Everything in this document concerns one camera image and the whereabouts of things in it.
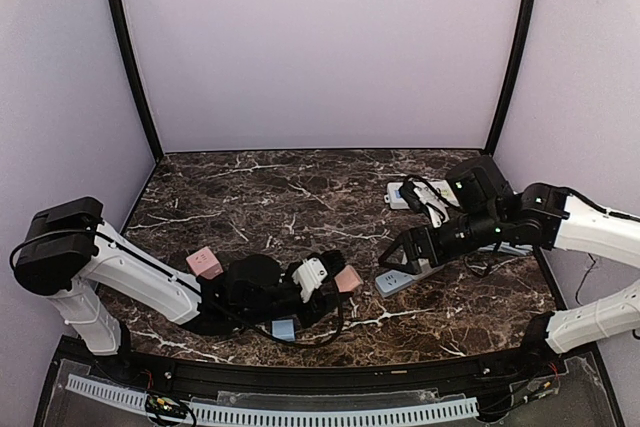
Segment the pink plug adapter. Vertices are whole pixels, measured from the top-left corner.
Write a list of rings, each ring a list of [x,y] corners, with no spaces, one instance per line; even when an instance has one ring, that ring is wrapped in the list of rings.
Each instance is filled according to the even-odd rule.
[[[335,275],[334,280],[340,293],[353,292],[362,285],[360,275],[351,265],[346,265]]]

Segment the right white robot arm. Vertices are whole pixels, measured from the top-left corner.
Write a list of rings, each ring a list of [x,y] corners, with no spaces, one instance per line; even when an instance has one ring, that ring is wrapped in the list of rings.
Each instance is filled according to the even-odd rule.
[[[466,160],[445,176],[458,216],[401,232],[379,257],[381,267],[417,275],[492,244],[577,251],[637,267],[639,219],[603,207],[569,187],[533,183],[515,192],[493,158]],[[524,352],[552,358],[639,328],[639,285],[571,310],[534,317]]]

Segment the white cube socket adapter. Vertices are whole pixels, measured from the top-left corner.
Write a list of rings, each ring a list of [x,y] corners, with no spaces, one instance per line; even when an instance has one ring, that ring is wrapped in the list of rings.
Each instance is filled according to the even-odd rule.
[[[417,259],[405,264],[408,274],[414,280],[421,280],[440,272],[444,266],[432,266],[427,259]]]

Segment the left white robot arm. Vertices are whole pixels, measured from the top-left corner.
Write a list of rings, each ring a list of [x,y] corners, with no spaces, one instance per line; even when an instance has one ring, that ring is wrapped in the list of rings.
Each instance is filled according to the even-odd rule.
[[[349,267],[338,250],[288,267],[254,254],[213,274],[181,272],[126,240],[103,219],[102,209],[97,199],[83,197],[36,213],[25,240],[9,256],[18,284],[48,298],[96,356],[119,354],[129,335],[101,304],[94,283],[201,336],[245,328],[274,340],[262,325],[296,318],[309,328],[330,313],[337,315],[336,329],[344,327],[353,291],[340,286]]]

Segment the blue-grey power strip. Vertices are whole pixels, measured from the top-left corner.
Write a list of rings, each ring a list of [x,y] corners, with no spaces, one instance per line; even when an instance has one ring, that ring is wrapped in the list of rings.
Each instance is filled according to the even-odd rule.
[[[389,270],[375,279],[375,287],[378,293],[383,298],[388,298],[391,295],[394,295],[411,285],[417,283],[418,281],[429,277],[435,273],[438,273],[443,269],[442,266],[436,268],[428,267],[425,271],[420,274],[407,274],[404,272],[400,272],[397,270]]]

